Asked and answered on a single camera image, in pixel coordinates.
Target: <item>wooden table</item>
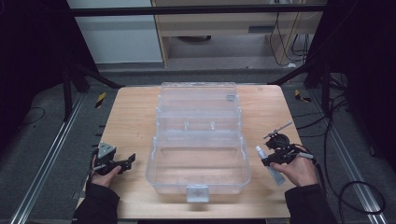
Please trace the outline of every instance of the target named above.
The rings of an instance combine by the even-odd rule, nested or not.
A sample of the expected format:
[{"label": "wooden table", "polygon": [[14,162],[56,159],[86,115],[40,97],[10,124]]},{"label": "wooden table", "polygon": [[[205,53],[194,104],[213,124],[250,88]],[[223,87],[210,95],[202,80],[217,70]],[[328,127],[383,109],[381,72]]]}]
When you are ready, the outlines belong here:
[{"label": "wooden table", "polygon": [[[118,175],[111,188],[120,196],[119,218],[274,218],[289,217],[284,192],[288,181],[278,187],[256,154],[255,146],[269,132],[291,120],[278,86],[237,85],[242,108],[242,133],[247,141],[251,180],[240,194],[211,195],[209,203],[186,203],[185,195],[158,194],[146,180],[151,140],[155,134],[155,107],[160,87],[127,87],[119,90],[102,141],[117,147],[115,160],[136,153],[132,170]],[[282,131],[292,143],[300,144],[294,125]]]}]

